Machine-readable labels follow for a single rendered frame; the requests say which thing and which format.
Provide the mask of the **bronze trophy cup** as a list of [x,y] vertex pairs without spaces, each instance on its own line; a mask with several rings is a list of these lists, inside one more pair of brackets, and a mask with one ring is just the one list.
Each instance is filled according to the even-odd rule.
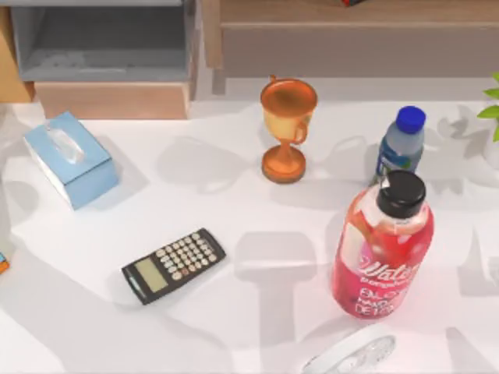
[[299,181],[306,172],[306,158],[298,148],[308,136],[318,96],[307,82],[295,78],[270,76],[261,90],[264,124],[279,142],[262,156],[264,176],[278,184]]

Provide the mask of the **black calculator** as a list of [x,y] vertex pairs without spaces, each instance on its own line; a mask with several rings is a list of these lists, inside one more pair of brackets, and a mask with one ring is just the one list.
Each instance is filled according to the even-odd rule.
[[206,228],[201,228],[124,266],[122,274],[141,304],[149,305],[225,258],[219,242]]

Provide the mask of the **red bottle with black cap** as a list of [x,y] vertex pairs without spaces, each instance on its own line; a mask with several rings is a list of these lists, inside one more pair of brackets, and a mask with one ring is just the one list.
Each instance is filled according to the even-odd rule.
[[335,301],[359,319],[380,319],[402,303],[434,235],[423,180],[395,170],[360,192],[345,216],[332,269]]

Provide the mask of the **blue capped water bottle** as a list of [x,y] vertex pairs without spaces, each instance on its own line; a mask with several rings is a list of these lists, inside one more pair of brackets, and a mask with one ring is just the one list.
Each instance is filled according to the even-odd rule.
[[373,184],[389,171],[415,172],[424,150],[425,112],[416,106],[400,108],[379,146]]

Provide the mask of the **pale wooden drawer front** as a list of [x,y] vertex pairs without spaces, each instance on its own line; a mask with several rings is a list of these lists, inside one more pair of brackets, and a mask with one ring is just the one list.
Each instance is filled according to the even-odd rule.
[[89,120],[186,119],[190,83],[36,82],[46,118],[70,112]]

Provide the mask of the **light blue tissue box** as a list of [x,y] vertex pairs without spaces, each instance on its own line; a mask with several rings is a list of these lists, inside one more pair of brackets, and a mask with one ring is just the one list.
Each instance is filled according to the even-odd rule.
[[23,140],[48,181],[74,210],[119,183],[111,154],[69,112],[31,129]]

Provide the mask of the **wooden open shelf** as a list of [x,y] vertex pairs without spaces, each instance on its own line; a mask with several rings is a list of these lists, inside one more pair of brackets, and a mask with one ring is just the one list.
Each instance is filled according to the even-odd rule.
[[227,79],[330,79],[343,97],[474,96],[499,71],[499,0],[199,0],[205,61]]

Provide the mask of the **white tissue box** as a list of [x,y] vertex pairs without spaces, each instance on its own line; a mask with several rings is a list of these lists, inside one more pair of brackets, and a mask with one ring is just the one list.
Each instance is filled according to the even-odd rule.
[[384,323],[372,323],[349,334],[311,358],[301,374],[364,374],[395,350],[397,337]]

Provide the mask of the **green plant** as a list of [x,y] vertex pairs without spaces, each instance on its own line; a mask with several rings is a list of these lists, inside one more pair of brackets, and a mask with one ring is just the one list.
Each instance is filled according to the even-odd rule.
[[484,108],[477,117],[480,119],[493,119],[496,122],[495,129],[492,135],[492,140],[494,143],[499,142],[499,72],[493,72],[492,77],[498,84],[495,88],[490,88],[484,90],[484,93],[489,97],[497,101],[496,104],[492,104]]

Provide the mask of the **wooden cupboard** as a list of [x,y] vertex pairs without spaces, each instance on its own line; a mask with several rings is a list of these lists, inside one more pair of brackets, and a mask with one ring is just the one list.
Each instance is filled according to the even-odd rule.
[[0,103],[30,103],[34,84],[19,77],[9,7],[0,6]]

